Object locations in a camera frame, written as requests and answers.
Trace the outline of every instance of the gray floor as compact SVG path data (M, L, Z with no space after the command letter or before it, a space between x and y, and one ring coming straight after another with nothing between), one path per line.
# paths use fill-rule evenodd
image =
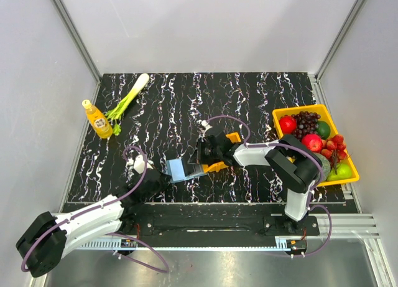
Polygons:
M311 248L318 240L309 241ZM46 287L131 286L377 286L364 245L359 240L332 240L308 258L279 258L261 252L162 252L167 275L148 270L107 252L76 250L47 278ZM161 267L147 251L134 258Z

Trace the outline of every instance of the yellow object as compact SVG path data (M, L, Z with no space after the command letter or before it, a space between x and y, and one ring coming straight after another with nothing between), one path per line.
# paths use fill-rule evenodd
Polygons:
M104 114L100 112L89 100L83 100L81 103L86 111L86 116L95 132L100 138L107 139L113 133L112 126L105 118Z
M240 143L242 141L239 133L229 133L226 134L226 137L230 139L232 143ZM208 166L207 164L202 164L202 167L203 167L203 172L209 173L209 172L219 172L220 170L225 169L228 166L221 161L212 164L211 166Z
M279 138L283 137L284 135L282 129L279 126L279 120L285 115L291 116L292 114L298 114L301 111L309 111L310 113L317 113L321 115L320 120L328 123L330 127L330 136L335 136L336 134L338 134L336 126L333 123L333 120L325 105L307 105L307 106L296 106L294 108L279 108L272 112L272 116L274 117L274 126L276 128ZM351 169L352 172L351 178L335 180L335 181L324 181L319 183L318 186L332 186L333 184L346 184L349 182L355 182L359 180L358 171L356 170L353 160L350 158L350 156L348 155L348 158L344 159L341 162L347 164Z

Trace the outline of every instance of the yellow bottle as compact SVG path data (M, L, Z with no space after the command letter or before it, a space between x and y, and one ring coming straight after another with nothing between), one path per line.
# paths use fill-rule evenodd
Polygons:
M95 132L100 138L107 139L113 133L112 126L105 118L104 114L100 112L89 100L83 100L83 107L86 110L88 121L94 128Z

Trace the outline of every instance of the gray wall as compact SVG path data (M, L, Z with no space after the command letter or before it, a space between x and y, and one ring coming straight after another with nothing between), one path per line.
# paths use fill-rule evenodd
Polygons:
M15 249L56 212L95 82L49 0L0 0L0 285L24 286Z
M398 0L368 0L321 79L397 279Z
M354 1L64 0L102 73L313 73Z

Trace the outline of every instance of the marble tabletop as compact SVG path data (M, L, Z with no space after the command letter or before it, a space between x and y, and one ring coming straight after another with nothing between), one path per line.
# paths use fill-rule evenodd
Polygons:
M272 111L315 103L306 73L150 73L148 85L130 104L121 134L100 139L90 127L76 167L67 203L90 203L116 191L129 178L122 158L126 146L141 147L157 169L166 160L192 152L198 122L217 115L235 116L251 129L250 143L277 139ZM96 106L106 112L127 95L137 73L105 74ZM231 120L214 121L227 133L245 129ZM344 202L340 186L319 188L321 202ZM284 202L286 188L270 167L227 168L169 188L153 202Z

